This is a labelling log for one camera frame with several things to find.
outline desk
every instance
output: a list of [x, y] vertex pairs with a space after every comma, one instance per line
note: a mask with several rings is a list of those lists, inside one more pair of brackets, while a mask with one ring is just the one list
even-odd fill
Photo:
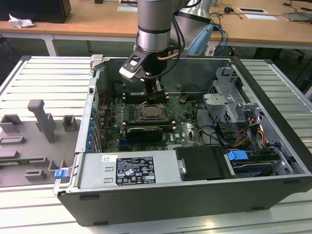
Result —
[[[267, 15], [281, 15], [294, 12], [284, 6], [286, 0], [223, 0], [223, 4], [230, 4], [236, 13], [242, 13], [237, 8], [264, 9]], [[312, 8], [311, 3], [292, 1], [292, 6], [299, 12], [301, 7]], [[224, 11], [224, 5], [212, 7], [211, 12]], [[221, 25], [229, 35], [228, 45], [248, 47], [268, 47], [284, 49], [312, 49], [312, 25], [309, 23], [289, 22], [284, 16], [275, 16], [278, 21], [248, 19], [245, 15], [223, 15]]]
[[[280, 15], [293, 9], [283, 6], [284, 0], [223, 0], [238, 13], [237, 7], [263, 8], [269, 14]], [[310, 3], [292, 2], [294, 7], [311, 7]], [[71, 0], [72, 12], [64, 24], [38, 23], [33, 28], [18, 29], [8, 22], [0, 22], [0, 33], [9, 38], [43, 39], [50, 56], [58, 52], [53, 44], [55, 39], [135, 41], [137, 35], [137, 13], [118, 12], [119, 4], [105, 2], [94, 4], [90, 1]], [[288, 49], [312, 49], [312, 26], [308, 23], [289, 23], [283, 16], [278, 21], [248, 19], [241, 15], [224, 15], [221, 24], [229, 35], [228, 45], [249, 47], [270, 47]], [[219, 32], [213, 32], [212, 44], [221, 40]]]

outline slotted aluminum surface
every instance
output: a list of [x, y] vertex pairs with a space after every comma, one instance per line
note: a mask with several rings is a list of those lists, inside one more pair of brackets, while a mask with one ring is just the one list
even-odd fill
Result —
[[[70, 64], [75, 58], [33, 57], [33, 59], [31, 59], [27, 64], [40, 64], [42, 63], [43, 59], [48, 64]], [[78, 59], [75, 59], [75, 62], [73, 64], [84, 64], [88, 63], [88, 61], [89, 58], [79, 57]], [[252, 61], [244, 60], [243, 62], [245, 64], [248, 62], [250, 66], [255, 66], [254, 62]], [[44, 76], [31, 76], [32, 80], [69, 80], [71, 77], [72, 75], [64, 74], [58, 74], [57, 76], [55, 76], [54, 74]], [[19, 78], [20, 80], [29, 79], [25, 76], [20, 76]], [[74, 80], [86, 80], [86, 78], [89, 79], [90, 76], [88, 76], [88, 74], [75, 75]], [[261, 80], [272, 80], [273, 78], [277, 79], [277, 81], [281, 80], [278, 76], [261, 76]], [[45, 93], [45, 101], [46, 103], [48, 103], [48, 100], [54, 102], [62, 102], [65, 100], [82, 100], [85, 98], [86, 92], [78, 92], [77, 90], [80, 90], [79, 88], [81, 87], [83, 89], [86, 89], [86, 87], [84, 86], [76, 86], [72, 90], [76, 92], [61, 92], [60, 88], [65, 91], [66, 89], [68, 89], [68, 86], [59, 86], [59, 89], [57, 89], [57, 93], [59, 93], [60, 95], [55, 95], [56, 92], [50, 91], [50, 93]], [[269, 95], [269, 97], [272, 98], [272, 101], [275, 104], [298, 104], [298, 98], [293, 92], [279, 92], [277, 96], [274, 92], [267, 92], [267, 94]], [[5, 93], [4, 97], [6, 97], [7, 101], [27, 101], [32, 98], [40, 98], [41, 93], [14, 92], [9, 94]], [[53, 109], [53, 104], [55, 104], [54, 102], [49, 103], [49, 108]], [[292, 115], [288, 115], [288, 119], [289, 121], [296, 120], [296, 124], [299, 125], [300, 122], [298, 122], [297, 120], [306, 120], [306, 115], [309, 114], [296, 115], [295, 113], [293, 113]], [[0, 233], [55, 234], [60, 232], [61, 230], [62, 232], [70, 231], [71, 233], [79, 234], [310, 234], [312, 233], [311, 211], [312, 190], [307, 193], [293, 194], [267, 211], [220, 214], [203, 217], [160, 220], [120, 225], [105, 225], [85, 228], [79, 226], [76, 223], [75, 219], [72, 217], [72, 215], [62, 206], [60, 201], [53, 194], [52, 187], [47, 188], [46, 186], [43, 186], [41, 189], [37, 190], [18, 192], [14, 191], [12, 188], [7, 188], [6, 191], [0, 190]]]
[[[304, 97], [275, 65], [267, 64], [263, 60], [249, 59], [242, 59], [242, 63], [307, 148], [312, 152], [311, 102]], [[246, 86], [243, 86], [243, 90], [249, 100], [255, 102]]]
[[89, 57], [32, 57], [23, 61], [0, 96], [0, 118], [17, 114], [21, 120], [35, 120], [27, 109], [31, 99], [43, 99], [44, 110], [54, 120], [64, 115], [81, 119], [88, 92]]

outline motherboard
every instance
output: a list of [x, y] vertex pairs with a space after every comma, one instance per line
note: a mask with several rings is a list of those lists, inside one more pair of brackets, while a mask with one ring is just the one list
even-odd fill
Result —
[[112, 98], [99, 108], [102, 151], [133, 152], [173, 150], [204, 145], [195, 122], [198, 100], [168, 95], [158, 104], [128, 104]]

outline black plastic cover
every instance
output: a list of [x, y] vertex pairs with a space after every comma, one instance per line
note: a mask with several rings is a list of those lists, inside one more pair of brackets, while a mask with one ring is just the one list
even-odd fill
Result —
[[182, 181], [231, 178], [223, 151], [220, 146], [176, 148], [177, 159], [183, 160], [186, 167]]

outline white paper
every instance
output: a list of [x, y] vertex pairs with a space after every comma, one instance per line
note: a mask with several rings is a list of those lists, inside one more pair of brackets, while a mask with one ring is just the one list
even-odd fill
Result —
[[137, 12], [137, 7], [131, 6], [119, 6], [118, 11]]
[[11, 14], [9, 14], [9, 16], [10, 16], [9, 22], [14, 27], [17, 27], [19, 29], [21, 29], [22, 27], [35, 26], [30, 19], [18, 19], [18, 18], [15, 18], [15, 17], [11, 16]]
[[251, 20], [278, 20], [274, 16], [245, 14]]
[[102, 162], [116, 162], [118, 155], [103, 155]]

